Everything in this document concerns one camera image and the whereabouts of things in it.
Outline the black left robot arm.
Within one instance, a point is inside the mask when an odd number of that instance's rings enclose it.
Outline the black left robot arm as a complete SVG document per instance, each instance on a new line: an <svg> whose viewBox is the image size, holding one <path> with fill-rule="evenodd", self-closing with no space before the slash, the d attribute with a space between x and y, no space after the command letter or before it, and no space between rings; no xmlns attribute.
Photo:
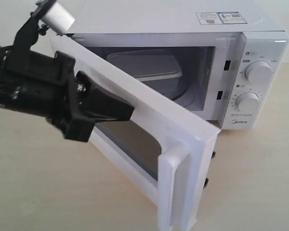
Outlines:
<svg viewBox="0 0 289 231"><path fill-rule="evenodd" d="M79 142L89 140L97 123L130 120L134 107L75 72L73 57L30 51L22 64L13 54L0 46L0 107L44 117L65 139Z"/></svg>

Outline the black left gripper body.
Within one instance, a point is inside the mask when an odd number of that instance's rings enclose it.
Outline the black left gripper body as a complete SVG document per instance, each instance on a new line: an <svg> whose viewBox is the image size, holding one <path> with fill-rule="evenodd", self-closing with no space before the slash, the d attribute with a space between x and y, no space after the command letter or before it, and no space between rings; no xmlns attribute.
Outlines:
<svg viewBox="0 0 289 231"><path fill-rule="evenodd" d="M67 140L88 142L94 120L80 109L75 59L57 51L55 57L33 53L25 70L5 66L0 78L0 104L5 109L44 117Z"/></svg>

